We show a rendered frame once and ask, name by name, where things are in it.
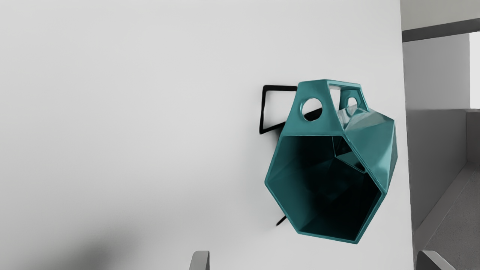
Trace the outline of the teal faceted mug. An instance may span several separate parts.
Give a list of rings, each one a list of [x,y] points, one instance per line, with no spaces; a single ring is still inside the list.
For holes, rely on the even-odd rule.
[[[365,101],[360,84],[321,79],[296,87],[265,185],[298,234],[358,244],[377,213],[398,159],[395,121]]]

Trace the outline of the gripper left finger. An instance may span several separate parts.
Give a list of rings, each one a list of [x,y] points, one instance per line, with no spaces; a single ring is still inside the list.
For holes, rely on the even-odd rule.
[[[210,251],[195,251],[192,255],[190,270],[210,270]]]

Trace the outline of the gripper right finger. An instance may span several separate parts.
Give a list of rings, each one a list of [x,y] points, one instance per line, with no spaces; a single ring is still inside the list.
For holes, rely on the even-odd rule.
[[[456,270],[439,253],[433,250],[420,250],[417,254],[415,270]]]

